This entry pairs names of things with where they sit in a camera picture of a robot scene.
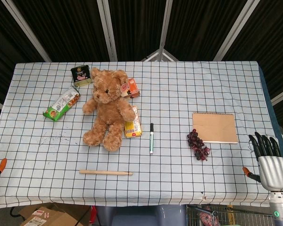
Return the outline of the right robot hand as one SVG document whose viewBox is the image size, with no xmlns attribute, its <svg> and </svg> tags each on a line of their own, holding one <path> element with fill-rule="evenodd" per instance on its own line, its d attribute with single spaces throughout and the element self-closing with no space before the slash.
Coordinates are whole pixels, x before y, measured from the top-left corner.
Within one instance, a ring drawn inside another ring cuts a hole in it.
<svg viewBox="0 0 283 226">
<path fill-rule="evenodd" d="M 243 167 L 244 174 L 261 183 L 268 191 L 283 191 L 283 157 L 277 141 L 258 132 L 255 132 L 254 136 L 249 135 L 249 139 L 258 162 L 259 174 L 256 175 Z"/>
</svg>

